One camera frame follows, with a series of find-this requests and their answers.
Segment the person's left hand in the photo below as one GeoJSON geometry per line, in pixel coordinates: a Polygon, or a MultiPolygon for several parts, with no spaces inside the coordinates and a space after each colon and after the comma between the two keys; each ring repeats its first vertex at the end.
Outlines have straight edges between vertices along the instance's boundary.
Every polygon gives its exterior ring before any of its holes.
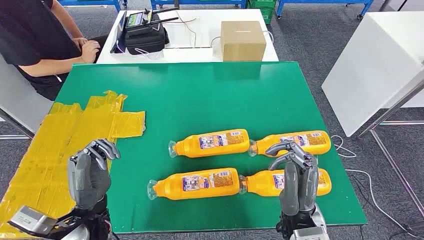
{"type": "Polygon", "coordinates": [[[74,37],[72,38],[72,41],[75,43],[76,47],[81,52],[84,44],[86,44],[88,40],[84,37],[74,37]]]}

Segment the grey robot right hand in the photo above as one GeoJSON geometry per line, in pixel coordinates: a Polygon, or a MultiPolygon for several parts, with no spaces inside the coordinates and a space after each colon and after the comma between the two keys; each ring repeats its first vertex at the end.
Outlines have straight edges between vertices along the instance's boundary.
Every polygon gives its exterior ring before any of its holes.
{"type": "Polygon", "coordinates": [[[319,182],[317,158],[293,140],[273,144],[265,154],[275,157],[282,150],[287,153],[275,158],[268,166],[268,170],[274,171],[284,164],[283,190],[279,195],[282,213],[295,216],[299,212],[313,211],[319,182]]]}

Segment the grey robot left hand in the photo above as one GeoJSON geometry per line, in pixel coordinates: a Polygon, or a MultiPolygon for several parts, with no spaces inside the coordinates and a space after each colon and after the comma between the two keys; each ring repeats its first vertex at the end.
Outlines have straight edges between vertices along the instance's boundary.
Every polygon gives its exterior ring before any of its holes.
{"type": "Polygon", "coordinates": [[[92,210],[111,186],[108,160],[120,159],[116,144],[106,138],[92,140],[67,161],[67,179],[76,207],[92,210]]]}

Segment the person's right hand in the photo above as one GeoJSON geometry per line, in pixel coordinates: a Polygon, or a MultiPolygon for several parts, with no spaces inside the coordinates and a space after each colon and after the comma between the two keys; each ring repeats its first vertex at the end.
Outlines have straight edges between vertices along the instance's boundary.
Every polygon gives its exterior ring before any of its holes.
{"type": "Polygon", "coordinates": [[[88,40],[82,46],[81,59],[83,63],[92,64],[96,60],[97,53],[100,50],[100,44],[95,40],[88,40]]]}

